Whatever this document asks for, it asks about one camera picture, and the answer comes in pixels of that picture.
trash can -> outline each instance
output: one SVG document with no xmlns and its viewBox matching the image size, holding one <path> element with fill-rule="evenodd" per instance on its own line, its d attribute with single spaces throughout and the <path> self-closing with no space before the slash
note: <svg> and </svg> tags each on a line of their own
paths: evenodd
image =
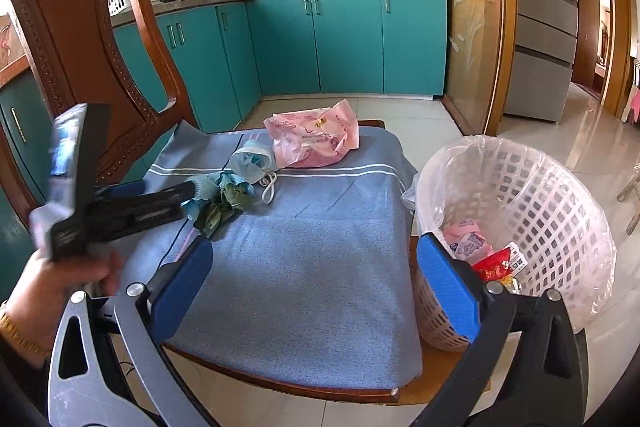
<svg viewBox="0 0 640 427">
<path fill-rule="evenodd" d="M 475 220 L 496 251 L 515 242 L 528 261 L 517 276 L 523 295 L 558 289 L 575 332 L 610 296 L 616 247 L 604 211 L 543 152 L 507 139 L 465 137 L 424 166 L 415 208 L 420 234 L 435 233 L 447 249 L 442 230 L 464 219 Z M 468 340 L 454 331 L 424 277 L 428 269 L 414 276 L 420 336 L 439 349 L 465 349 Z"/>
</svg>

blue gripper pad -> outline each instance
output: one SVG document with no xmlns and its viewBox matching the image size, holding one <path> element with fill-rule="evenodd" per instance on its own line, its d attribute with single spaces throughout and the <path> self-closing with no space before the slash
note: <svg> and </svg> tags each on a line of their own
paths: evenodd
<svg viewBox="0 0 640 427">
<path fill-rule="evenodd" d="M 457 334 L 473 342 L 480 331 L 480 301 L 463 279 L 476 277 L 470 266 L 451 258 L 433 233 L 418 240 L 418 266 Z"/>
<path fill-rule="evenodd" d="M 211 242 L 198 236 L 178 261 L 167 263 L 156 272 L 149 288 L 158 286 L 150 296 L 149 336 L 159 344 L 174 336 L 202 283 L 213 265 Z"/>
</svg>

pink cloth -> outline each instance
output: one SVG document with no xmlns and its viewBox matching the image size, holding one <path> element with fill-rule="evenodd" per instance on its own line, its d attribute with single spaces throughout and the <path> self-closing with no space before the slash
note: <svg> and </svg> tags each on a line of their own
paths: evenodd
<svg viewBox="0 0 640 427">
<path fill-rule="evenodd" d="M 360 146 L 358 120 L 342 100 L 334 107 L 274 114 L 264 121 L 279 169 L 324 167 Z"/>
</svg>

refrigerator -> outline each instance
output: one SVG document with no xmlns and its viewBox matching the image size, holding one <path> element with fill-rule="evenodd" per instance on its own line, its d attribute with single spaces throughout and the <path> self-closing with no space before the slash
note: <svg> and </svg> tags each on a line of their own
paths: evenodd
<svg viewBox="0 0 640 427">
<path fill-rule="evenodd" d="M 558 122 L 575 58 L 578 0 L 518 0 L 516 47 L 504 112 Z"/>
</svg>

face mask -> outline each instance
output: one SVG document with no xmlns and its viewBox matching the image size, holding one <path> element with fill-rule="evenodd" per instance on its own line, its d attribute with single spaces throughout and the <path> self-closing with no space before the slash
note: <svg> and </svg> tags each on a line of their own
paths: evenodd
<svg viewBox="0 0 640 427">
<path fill-rule="evenodd" d="M 270 147 L 256 140 L 247 140 L 231 155 L 228 167 L 252 185 L 259 182 L 265 187 L 262 193 L 264 203 L 273 201 L 278 167 Z"/>
</svg>

